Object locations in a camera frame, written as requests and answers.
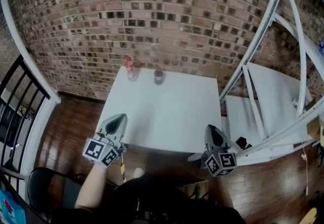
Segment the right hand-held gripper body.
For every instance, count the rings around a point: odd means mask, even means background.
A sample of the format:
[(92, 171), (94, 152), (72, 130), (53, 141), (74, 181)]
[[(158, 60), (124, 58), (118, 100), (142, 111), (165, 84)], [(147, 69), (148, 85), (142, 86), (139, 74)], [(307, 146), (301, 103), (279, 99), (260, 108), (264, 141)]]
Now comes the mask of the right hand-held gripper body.
[(212, 177), (229, 175), (237, 168), (236, 154), (227, 146), (205, 151), (201, 156), (201, 167), (206, 168)]

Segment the person's left forearm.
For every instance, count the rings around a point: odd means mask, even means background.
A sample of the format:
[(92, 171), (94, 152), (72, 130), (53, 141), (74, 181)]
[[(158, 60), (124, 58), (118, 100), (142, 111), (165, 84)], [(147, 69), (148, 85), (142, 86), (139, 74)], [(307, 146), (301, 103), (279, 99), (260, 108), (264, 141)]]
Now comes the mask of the person's left forearm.
[(75, 208), (92, 211), (99, 207), (106, 186), (106, 168), (94, 164), (78, 194)]

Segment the person's right forearm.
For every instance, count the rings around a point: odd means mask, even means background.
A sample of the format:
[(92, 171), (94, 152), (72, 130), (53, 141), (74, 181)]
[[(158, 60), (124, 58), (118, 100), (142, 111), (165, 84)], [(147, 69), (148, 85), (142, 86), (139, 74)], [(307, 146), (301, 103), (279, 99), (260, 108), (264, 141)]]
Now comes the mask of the person's right forearm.
[(220, 177), (216, 178), (216, 201), (219, 206), (234, 208), (232, 198), (229, 194), (227, 183)]

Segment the small black device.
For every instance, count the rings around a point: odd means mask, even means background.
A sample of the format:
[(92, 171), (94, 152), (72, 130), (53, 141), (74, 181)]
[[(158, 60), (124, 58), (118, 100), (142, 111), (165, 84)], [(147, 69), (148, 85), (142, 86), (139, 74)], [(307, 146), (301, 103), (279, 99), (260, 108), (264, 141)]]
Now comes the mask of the small black device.
[(246, 150), (252, 147), (251, 144), (248, 144), (247, 139), (244, 137), (240, 137), (237, 141), (236, 144), (242, 149)]

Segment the yellow black striped strip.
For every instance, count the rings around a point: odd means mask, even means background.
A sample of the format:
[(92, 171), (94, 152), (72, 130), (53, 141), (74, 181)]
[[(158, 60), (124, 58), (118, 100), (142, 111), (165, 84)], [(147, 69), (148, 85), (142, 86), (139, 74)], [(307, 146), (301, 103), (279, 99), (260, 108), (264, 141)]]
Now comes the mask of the yellow black striped strip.
[(121, 175), (122, 175), (122, 178), (123, 178), (123, 183), (126, 183), (127, 179), (126, 179), (126, 176), (125, 176), (125, 164), (124, 164), (123, 154), (121, 154), (120, 171), (121, 171)]

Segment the clear bottle with red cap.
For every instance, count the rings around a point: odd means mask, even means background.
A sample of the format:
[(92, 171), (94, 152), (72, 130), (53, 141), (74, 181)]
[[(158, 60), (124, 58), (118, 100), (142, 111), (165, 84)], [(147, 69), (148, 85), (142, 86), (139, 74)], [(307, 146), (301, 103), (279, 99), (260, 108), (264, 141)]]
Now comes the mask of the clear bottle with red cap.
[(126, 71), (127, 71), (128, 80), (131, 81), (131, 82), (136, 81), (137, 77), (138, 77), (138, 70), (137, 70), (137, 68), (135, 66), (134, 61), (129, 56), (126, 58), (125, 68), (126, 68)]

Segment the dark cola bottle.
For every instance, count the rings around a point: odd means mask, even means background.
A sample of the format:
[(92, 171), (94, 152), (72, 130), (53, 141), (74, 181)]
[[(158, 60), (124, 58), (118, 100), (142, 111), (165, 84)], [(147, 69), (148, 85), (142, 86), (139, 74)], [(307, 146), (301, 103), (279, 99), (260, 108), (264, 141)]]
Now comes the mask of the dark cola bottle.
[(154, 83), (160, 85), (164, 80), (164, 72), (160, 66), (158, 66), (154, 71)]

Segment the black chair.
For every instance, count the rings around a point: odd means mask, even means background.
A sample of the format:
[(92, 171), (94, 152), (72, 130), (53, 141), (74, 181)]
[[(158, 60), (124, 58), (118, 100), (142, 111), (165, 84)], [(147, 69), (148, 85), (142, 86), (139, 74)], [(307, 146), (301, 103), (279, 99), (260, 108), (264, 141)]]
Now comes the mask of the black chair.
[(63, 174), (46, 167), (35, 168), (28, 180), (30, 206), (46, 220), (57, 209), (73, 209), (84, 179), (84, 174)]

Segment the white metal shelf rack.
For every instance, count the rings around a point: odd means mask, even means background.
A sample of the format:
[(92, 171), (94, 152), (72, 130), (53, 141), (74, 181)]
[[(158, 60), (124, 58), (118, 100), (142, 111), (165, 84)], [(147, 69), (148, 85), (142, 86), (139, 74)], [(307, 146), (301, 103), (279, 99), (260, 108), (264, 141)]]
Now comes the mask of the white metal shelf rack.
[[(273, 22), (287, 29), (299, 43), (300, 80), (251, 63)], [(310, 102), (306, 86), (307, 59), (311, 59), (324, 79), (324, 58), (316, 53), (315, 46), (304, 34), (295, 1), (269, 0), (242, 61), (220, 95), (227, 106), (227, 132), (224, 134), (228, 139), (227, 146), (236, 154), (237, 166), (275, 160), (313, 143), (307, 134), (307, 124), (324, 112), (324, 97), (305, 111), (305, 104)], [(299, 103), (297, 109), (292, 104), (293, 99)], [(236, 144), (240, 137), (246, 138), (252, 147), (242, 150)], [(203, 153), (193, 154), (188, 160), (201, 167)]]

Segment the person's black clothing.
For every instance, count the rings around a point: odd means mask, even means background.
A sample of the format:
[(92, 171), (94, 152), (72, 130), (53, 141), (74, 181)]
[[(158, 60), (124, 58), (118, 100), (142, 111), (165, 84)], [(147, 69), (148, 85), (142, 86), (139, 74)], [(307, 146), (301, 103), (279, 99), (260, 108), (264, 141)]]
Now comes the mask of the person's black clothing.
[(143, 175), (119, 186), (106, 207), (56, 210), (50, 224), (246, 224), (233, 208), (191, 199), (161, 180)]

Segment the black metal railing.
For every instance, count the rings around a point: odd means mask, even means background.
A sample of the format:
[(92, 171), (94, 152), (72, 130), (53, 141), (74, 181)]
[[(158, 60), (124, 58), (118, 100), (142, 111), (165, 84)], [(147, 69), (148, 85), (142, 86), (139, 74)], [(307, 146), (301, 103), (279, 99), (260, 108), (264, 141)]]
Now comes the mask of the black metal railing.
[[(22, 74), (9, 97), (6, 87), (17, 70)], [(0, 166), (20, 172), (23, 154), (36, 116), (51, 97), (19, 55), (0, 82)]]

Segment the brown carton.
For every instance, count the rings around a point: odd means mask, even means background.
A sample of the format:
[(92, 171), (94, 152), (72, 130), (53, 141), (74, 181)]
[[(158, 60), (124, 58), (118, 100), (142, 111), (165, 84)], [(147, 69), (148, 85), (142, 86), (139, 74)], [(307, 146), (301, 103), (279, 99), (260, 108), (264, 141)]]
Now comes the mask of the brown carton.
[[(313, 98), (306, 106), (305, 106), (305, 111), (309, 111), (315, 104), (316, 104), (316, 99)], [(312, 121), (310, 121), (307, 124), (307, 134), (310, 136), (312, 139), (316, 141), (320, 141), (322, 131), (321, 131), (321, 125), (323, 125), (324, 129), (324, 123), (321, 123), (321, 119), (319, 116), (316, 116)]]

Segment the tan rounded object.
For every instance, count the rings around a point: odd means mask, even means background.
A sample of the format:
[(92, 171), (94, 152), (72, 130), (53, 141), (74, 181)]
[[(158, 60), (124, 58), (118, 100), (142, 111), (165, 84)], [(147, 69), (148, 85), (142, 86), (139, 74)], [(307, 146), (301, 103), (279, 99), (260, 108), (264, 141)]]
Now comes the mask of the tan rounded object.
[(317, 209), (311, 208), (306, 215), (302, 218), (299, 224), (314, 224), (317, 219)]

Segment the blue printed packet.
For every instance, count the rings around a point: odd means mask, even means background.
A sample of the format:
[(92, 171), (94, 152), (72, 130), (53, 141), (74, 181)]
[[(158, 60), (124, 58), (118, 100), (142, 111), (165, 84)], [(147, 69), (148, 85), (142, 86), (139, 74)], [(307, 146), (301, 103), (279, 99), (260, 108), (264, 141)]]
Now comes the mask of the blue printed packet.
[(25, 210), (8, 191), (0, 189), (0, 224), (26, 224)]

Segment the white curved post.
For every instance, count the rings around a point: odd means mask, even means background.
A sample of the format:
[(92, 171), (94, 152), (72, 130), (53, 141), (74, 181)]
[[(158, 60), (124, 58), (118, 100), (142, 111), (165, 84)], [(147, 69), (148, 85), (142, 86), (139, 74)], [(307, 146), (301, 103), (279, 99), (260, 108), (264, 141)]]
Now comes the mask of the white curved post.
[(43, 74), (38, 69), (36, 63), (34, 62), (31, 55), (28, 53), (27, 48), (18, 32), (15, 25), (9, 2), (8, 0), (0, 0), (6, 24), (11, 33), (12, 39), (18, 48), (25, 65), (30, 70), (32, 76), (36, 78), (36, 81), (45, 89), (45, 91), (50, 95), (46, 101), (40, 103), (40, 108), (34, 115), (34, 121), (31, 123), (30, 131), (25, 139), (26, 145), (22, 149), (22, 167), (23, 171), (21, 176), (24, 177), (24, 188), (17, 188), (17, 193), (22, 196), (25, 202), (29, 202), (28, 199), (28, 178), (30, 173), (34, 168), (34, 163), (36, 160), (36, 154), (41, 142), (41, 138), (45, 127), (50, 119), (50, 116), (54, 110), (55, 105), (61, 102), (61, 98), (58, 96), (57, 92), (49, 85)]

